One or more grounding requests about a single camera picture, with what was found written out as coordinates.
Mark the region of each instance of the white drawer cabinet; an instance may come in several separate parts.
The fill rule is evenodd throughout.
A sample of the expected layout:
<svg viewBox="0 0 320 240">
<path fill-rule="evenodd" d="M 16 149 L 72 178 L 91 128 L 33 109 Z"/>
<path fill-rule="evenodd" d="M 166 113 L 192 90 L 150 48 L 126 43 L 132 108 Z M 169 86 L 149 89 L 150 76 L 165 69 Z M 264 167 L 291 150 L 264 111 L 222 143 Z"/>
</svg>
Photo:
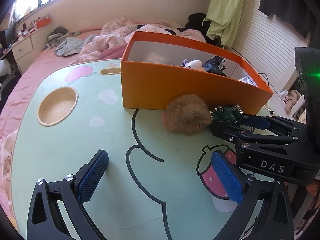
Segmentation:
<svg viewBox="0 0 320 240">
<path fill-rule="evenodd" d="M 47 37 L 52 32 L 52 25 L 48 24 L 12 46 L 12 53 L 18 65 L 19 71 L 23 74 L 33 63 L 38 54 L 47 43 Z"/>
</svg>

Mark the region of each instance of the blue gripper pad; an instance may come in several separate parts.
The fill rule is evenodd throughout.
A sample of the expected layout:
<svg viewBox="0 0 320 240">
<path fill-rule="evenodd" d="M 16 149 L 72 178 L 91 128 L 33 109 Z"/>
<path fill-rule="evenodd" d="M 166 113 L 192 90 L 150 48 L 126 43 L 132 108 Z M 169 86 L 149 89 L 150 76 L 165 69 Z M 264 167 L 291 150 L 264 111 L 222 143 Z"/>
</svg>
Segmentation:
<svg viewBox="0 0 320 240">
<path fill-rule="evenodd" d="M 106 151 L 102 151 L 78 185 L 79 203 L 83 204 L 90 200 L 101 177 L 103 176 L 103 173 L 108 167 L 108 163 L 108 153 Z"/>
<path fill-rule="evenodd" d="M 212 153 L 211 165 L 228 193 L 230 200 L 240 205 L 243 200 L 242 185 L 218 151 Z"/>
</svg>

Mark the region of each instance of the beige wall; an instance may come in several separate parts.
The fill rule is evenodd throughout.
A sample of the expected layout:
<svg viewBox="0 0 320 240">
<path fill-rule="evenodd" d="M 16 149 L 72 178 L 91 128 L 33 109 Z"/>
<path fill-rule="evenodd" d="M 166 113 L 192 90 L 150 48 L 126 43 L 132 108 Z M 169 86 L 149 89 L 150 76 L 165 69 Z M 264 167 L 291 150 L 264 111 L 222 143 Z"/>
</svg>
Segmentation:
<svg viewBox="0 0 320 240">
<path fill-rule="evenodd" d="M 49 14 L 53 28 L 62 25 L 69 31 L 101 28 L 115 17 L 156 23 L 177 21 L 185 25 L 193 13 L 207 13 L 211 0 L 53 0 L 21 21 L 27 26 L 31 20 Z"/>
</svg>

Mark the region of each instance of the brown fluffy ball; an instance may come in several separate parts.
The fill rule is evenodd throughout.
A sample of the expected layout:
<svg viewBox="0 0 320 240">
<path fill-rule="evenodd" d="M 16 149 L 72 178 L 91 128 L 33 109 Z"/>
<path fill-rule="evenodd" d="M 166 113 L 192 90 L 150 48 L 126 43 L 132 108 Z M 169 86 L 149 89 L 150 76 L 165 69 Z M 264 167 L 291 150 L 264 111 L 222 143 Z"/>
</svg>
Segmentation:
<svg viewBox="0 0 320 240">
<path fill-rule="evenodd" d="M 162 124 L 170 132 L 193 135 L 212 122 L 206 103 L 195 94 L 172 100 L 162 115 Z"/>
</svg>

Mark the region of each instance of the white louvered closet door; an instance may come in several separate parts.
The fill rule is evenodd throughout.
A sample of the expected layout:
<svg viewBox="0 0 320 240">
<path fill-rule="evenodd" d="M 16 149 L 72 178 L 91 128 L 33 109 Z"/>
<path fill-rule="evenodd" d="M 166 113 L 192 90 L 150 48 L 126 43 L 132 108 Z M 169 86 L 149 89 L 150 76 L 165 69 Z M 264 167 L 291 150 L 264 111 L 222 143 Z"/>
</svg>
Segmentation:
<svg viewBox="0 0 320 240">
<path fill-rule="evenodd" d="M 297 78 L 294 47 L 306 47 L 309 37 L 303 38 L 289 24 L 260 12 L 260 0 L 246 0 L 244 5 L 232 48 L 258 72 L 266 73 L 276 92 L 289 88 Z"/>
</svg>

